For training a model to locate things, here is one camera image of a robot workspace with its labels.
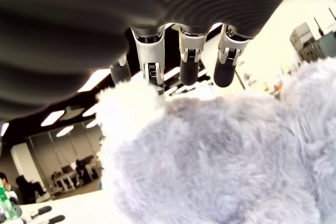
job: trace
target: plush toy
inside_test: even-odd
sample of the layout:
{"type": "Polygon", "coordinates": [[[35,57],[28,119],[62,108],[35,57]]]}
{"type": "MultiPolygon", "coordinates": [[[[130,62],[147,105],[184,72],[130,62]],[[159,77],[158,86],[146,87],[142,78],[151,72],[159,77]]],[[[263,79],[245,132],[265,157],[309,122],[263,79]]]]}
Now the plush toy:
{"type": "Polygon", "coordinates": [[[111,209],[133,224],[336,223],[336,60],[303,65],[281,95],[103,91],[111,209]]]}

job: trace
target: green bottle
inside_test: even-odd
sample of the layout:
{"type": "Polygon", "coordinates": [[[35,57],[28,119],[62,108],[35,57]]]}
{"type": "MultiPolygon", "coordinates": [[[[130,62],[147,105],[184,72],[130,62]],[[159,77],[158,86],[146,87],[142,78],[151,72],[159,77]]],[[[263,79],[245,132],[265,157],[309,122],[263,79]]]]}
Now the green bottle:
{"type": "Polygon", "coordinates": [[[0,208],[2,214],[5,215],[6,220],[14,220],[17,218],[16,211],[6,195],[6,190],[0,182],[0,208]]]}

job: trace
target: person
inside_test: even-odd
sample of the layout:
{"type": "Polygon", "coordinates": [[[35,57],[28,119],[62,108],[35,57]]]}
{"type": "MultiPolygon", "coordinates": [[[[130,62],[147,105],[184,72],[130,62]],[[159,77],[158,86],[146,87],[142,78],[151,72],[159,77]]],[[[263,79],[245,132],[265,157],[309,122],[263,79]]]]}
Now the person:
{"type": "Polygon", "coordinates": [[[34,193],[37,192],[39,196],[43,196],[47,192],[43,190],[40,182],[28,182],[24,175],[20,175],[15,180],[16,184],[19,186],[20,191],[22,192],[25,188],[31,188],[34,193]]]}
{"type": "Polygon", "coordinates": [[[84,184],[91,182],[91,178],[89,176],[88,171],[85,168],[85,164],[83,163],[83,161],[79,159],[76,160],[76,171],[79,175],[79,179],[81,179],[84,184]]]}
{"type": "Polygon", "coordinates": [[[33,184],[28,182],[23,175],[18,176],[15,181],[22,193],[24,204],[36,203],[36,194],[33,184]]]}
{"type": "Polygon", "coordinates": [[[0,172],[0,179],[1,179],[1,182],[2,182],[2,184],[3,184],[3,186],[4,186],[4,188],[5,188],[6,191],[13,191],[13,192],[15,192],[19,205],[24,204],[23,194],[21,193],[21,191],[19,190],[18,187],[13,186],[12,184],[10,184],[8,182],[6,174],[0,172]]]}

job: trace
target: ceiling light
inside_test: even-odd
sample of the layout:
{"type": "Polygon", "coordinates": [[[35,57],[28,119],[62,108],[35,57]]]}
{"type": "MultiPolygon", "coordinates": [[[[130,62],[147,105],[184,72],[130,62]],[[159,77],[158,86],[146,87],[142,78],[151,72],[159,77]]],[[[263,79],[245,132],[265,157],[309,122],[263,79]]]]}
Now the ceiling light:
{"type": "Polygon", "coordinates": [[[198,77],[201,77],[207,73],[206,69],[203,69],[201,72],[198,73],[198,77]]]}
{"type": "Polygon", "coordinates": [[[5,132],[7,131],[8,126],[9,126],[9,123],[4,123],[2,125],[1,136],[5,135],[5,132]]]}
{"type": "Polygon", "coordinates": [[[188,88],[188,86],[182,86],[182,87],[180,87],[180,88],[176,91],[176,94],[181,93],[182,91],[186,90],[187,88],[188,88]]]}
{"type": "Polygon", "coordinates": [[[97,110],[97,104],[95,104],[94,106],[92,106],[91,108],[89,108],[86,112],[83,113],[83,116],[90,116],[95,114],[97,110]]]}
{"type": "Polygon", "coordinates": [[[111,73],[110,69],[98,69],[96,70],[89,80],[84,84],[83,87],[81,87],[78,92],[85,92],[90,91],[93,89],[99,82],[101,82],[103,79],[105,79],[106,76],[108,76],[111,73]]]}
{"type": "Polygon", "coordinates": [[[180,67],[176,67],[176,68],[173,68],[172,70],[170,70],[168,73],[166,73],[164,75],[164,80],[168,80],[169,78],[172,78],[174,75],[176,75],[177,73],[180,72],[180,67]]]}
{"type": "Polygon", "coordinates": [[[173,93],[175,90],[177,90],[177,87],[172,87],[171,89],[168,89],[166,92],[164,92],[165,95],[170,95],[173,93]]]}
{"type": "Polygon", "coordinates": [[[136,73],[135,75],[133,75],[133,77],[131,78],[131,81],[139,81],[141,80],[141,78],[143,78],[143,73],[142,71],[136,73]]]}
{"type": "Polygon", "coordinates": [[[68,132],[70,132],[73,128],[74,128],[73,125],[65,127],[63,130],[61,130],[60,132],[58,132],[56,136],[57,137],[64,136],[65,134],[67,134],[68,132]]]}
{"type": "Polygon", "coordinates": [[[223,23],[216,23],[215,25],[213,25],[210,30],[209,30],[209,33],[213,30],[215,30],[217,27],[221,26],[223,23]]]}
{"type": "Polygon", "coordinates": [[[86,125],[86,128],[92,128],[94,126],[96,126],[98,124],[97,119],[94,119],[91,123],[89,123],[88,125],[86,125]]]}
{"type": "Polygon", "coordinates": [[[64,110],[51,112],[51,114],[48,115],[48,117],[45,118],[45,120],[42,122],[41,126],[52,125],[52,124],[55,123],[55,122],[57,121],[57,119],[59,119],[63,114],[64,114],[64,110]]]}

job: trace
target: white table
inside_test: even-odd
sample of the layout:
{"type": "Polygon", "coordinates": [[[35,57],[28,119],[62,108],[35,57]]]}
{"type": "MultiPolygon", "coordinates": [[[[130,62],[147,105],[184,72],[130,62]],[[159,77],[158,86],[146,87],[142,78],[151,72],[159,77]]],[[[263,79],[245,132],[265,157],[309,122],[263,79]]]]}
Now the white table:
{"type": "Polygon", "coordinates": [[[64,179],[67,179],[69,181],[69,185],[71,186],[70,190],[75,190],[76,189],[75,185],[73,184],[73,182],[72,182],[71,179],[74,176],[77,176],[77,175],[78,175],[77,171],[73,170],[71,172],[65,173],[65,174],[61,175],[60,177],[56,178],[55,181],[56,182],[60,181],[61,184],[62,184],[62,186],[63,186],[63,188],[64,188],[64,190],[65,191],[69,191],[68,185],[64,182],[64,179]]]}
{"type": "Polygon", "coordinates": [[[89,176],[90,176],[90,179],[93,180],[92,176],[93,176],[93,171],[92,169],[95,169],[96,167],[96,164],[88,164],[88,165],[85,165],[85,169],[86,171],[88,172],[89,176]]]}
{"type": "Polygon", "coordinates": [[[53,209],[51,212],[38,217],[31,224],[46,221],[57,215],[64,215],[66,217],[60,224],[124,224],[118,217],[117,212],[111,207],[110,202],[105,200],[104,192],[101,190],[65,199],[23,205],[21,206],[23,216],[29,216],[31,211],[35,211],[43,206],[51,206],[53,209]]]}

